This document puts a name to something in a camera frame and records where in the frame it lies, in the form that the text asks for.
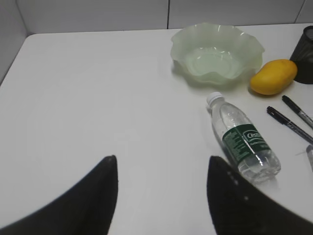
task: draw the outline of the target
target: glass bowl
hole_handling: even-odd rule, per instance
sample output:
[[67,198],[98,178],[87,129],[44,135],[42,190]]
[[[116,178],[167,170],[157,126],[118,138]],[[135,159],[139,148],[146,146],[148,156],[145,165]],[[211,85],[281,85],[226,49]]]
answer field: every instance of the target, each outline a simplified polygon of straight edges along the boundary
[[200,23],[172,37],[171,57],[198,82],[221,85],[259,70],[265,51],[259,41],[230,25]]

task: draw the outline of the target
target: wall tile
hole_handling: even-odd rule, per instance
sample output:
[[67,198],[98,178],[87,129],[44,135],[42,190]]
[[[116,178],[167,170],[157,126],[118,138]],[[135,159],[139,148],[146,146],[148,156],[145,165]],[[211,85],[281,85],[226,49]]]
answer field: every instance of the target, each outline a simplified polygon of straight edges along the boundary
[[27,32],[13,0],[0,0],[0,82],[19,52]]
[[168,0],[18,0],[31,33],[161,29]]
[[296,23],[313,23],[313,0],[306,0]]
[[169,28],[293,23],[303,0],[171,0]]

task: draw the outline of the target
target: mango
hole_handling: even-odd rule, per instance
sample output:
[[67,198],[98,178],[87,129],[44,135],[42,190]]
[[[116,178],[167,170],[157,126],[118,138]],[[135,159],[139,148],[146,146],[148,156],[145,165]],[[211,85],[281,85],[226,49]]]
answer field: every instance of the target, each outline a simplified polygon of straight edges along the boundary
[[266,63],[250,80],[253,91],[272,95],[283,91],[295,78],[298,69],[291,60],[273,60]]

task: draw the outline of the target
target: bottle cap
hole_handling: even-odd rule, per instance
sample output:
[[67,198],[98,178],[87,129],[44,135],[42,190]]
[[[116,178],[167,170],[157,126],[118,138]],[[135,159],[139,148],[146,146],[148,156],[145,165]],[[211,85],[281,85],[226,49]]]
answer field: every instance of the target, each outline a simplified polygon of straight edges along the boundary
[[224,98],[224,96],[219,92],[213,92],[207,97],[206,102],[208,103],[210,109],[212,109],[211,104],[217,98]]

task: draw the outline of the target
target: black marker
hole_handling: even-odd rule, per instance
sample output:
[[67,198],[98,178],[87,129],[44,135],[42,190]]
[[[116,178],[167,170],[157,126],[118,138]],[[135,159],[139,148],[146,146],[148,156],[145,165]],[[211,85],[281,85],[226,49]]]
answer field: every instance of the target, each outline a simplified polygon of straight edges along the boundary
[[275,118],[281,124],[288,126],[291,130],[293,130],[295,133],[297,133],[307,142],[309,142],[310,144],[313,144],[312,136],[310,136],[308,133],[306,133],[304,130],[302,130],[300,127],[298,127],[296,124],[290,121],[287,117],[285,117],[280,112],[278,112],[276,109],[268,106],[268,114],[271,115],[273,118]]
[[313,129],[313,120],[298,105],[285,95],[283,95],[283,102]]

